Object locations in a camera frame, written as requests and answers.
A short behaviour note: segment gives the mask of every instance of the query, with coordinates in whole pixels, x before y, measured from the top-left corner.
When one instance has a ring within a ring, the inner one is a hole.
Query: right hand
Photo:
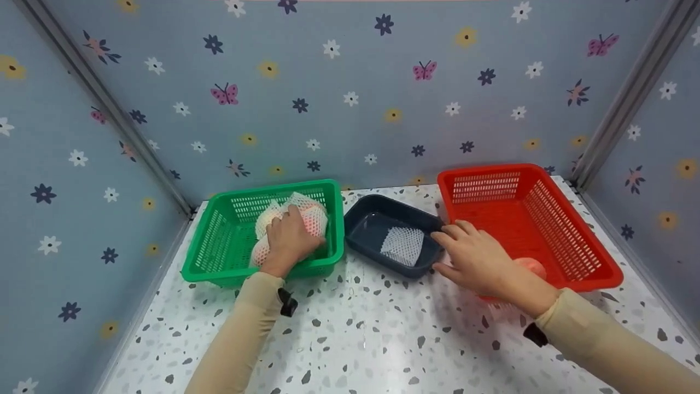
[[[441,244],[452,266],[436,263],[433,268],[457,285],[478,295],[507,299],[513,278],[534,275],[513,262],[503,246],[484,230],[457,220],[430,235]]]

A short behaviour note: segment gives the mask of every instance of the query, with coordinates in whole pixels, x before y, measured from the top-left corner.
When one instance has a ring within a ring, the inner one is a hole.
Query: pink butterfly pattern
[[[437,62],[429,60],[424,66],[422,62],[418,62],[418,64],[420,65],[413,66],[413,75],[416,76],[416,81],[420,81],[422,79],[429,81],[433,79],[433,72],[435,71],[435,68],[438,67]]]
[[[599,34],[597,39],[592,39],[588,42],[588,56],[605,56],[608,54],[610,47],[615,45],[617,40],[620,39],[618,35],[609,35],[608,38],[603,39],[603,35]]]
[[[224,89],[222,89],[219,85],[216,83],[214,86],[217,87],[217,89],[212,88],[210,90],[211,95],[214,96],[219,101],[219,105],[226,105],[226,104],[231,104],[231,105],[236,105],[238,104],[238,99],[236,96],[238,95],[238,86],[236,84],[229,85],[228,82],[226,83],[226,86]]]

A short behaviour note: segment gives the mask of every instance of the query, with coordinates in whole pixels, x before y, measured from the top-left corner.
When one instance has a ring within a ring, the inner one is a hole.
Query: white speckled table
[[[562,178],[554,177],[593,228],[625,279],[621,287],[585,294],[593,304],[688,367],[700,355],[629,267]],[[441,212],[436,185],[344,192],[380,193]],[[105,393],[182,393],[228,316],[236,290],[186,283],[180,276],[198,215],[143,318],[113,369]],[[280,318],[260,354],[248,393],[614,393],[553,347],[522,336],[529,320],[513,311],[498,321],[468,292],[439,275],[410,282],[352,251],[328,278],[288,284],[299,301]]]

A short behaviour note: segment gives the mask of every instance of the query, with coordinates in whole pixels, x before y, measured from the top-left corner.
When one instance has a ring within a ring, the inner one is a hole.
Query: blue wallpaper
[[[0,393],[88,393],[184,218],[11,1],[0,36]]]
[[[665,2],[50,6],[196,201],[325,177],[434,182],[479,163],[568,175]]]
[[[589,190],[700,334],[700,20]]]

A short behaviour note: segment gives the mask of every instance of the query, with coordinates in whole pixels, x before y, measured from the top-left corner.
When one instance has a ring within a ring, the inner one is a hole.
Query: butterfly
[[[416,76],[416,81],[425,79],[427,81],[433,79],[433,72],[438,66],[436,62],[431,62],[430,60],[423,66],[422,62],[418,62],[420,66],[413,66],[413,75]]]
[[[612,34],[608,36],[607,39],[603,39],[603,35],[599,34],[598,39],[592,39],[588,42],[588,56],[605,56],[608,54],[608,49],[615,45],[620,36],[613,36]]]
[[[102,111],[100,111],[99,109],[97,109],[95,107],[90,107],[90,108],[94,109],[94,111],[90,112],[90,116],[92,116],[92,118],[94,120],[98,121],[100,124],[104,125],[105,122],[107,122],[107,119],[104,117],[104,114],[102,113]]]
[[[236,105],[238,104],[238,100],[236,100],[236,96],[238,95],[238,87],[234,83],[233,85],[229,85],[228,82],[226,83],[226,87],[222,89],[219,85],[214,84],[214,86],[217,87],[217,89],[211,89],[211,95],[214,96],[217,100],[219,100],[219,105],[226,105],[226,104],[231,104],[231,105]]]

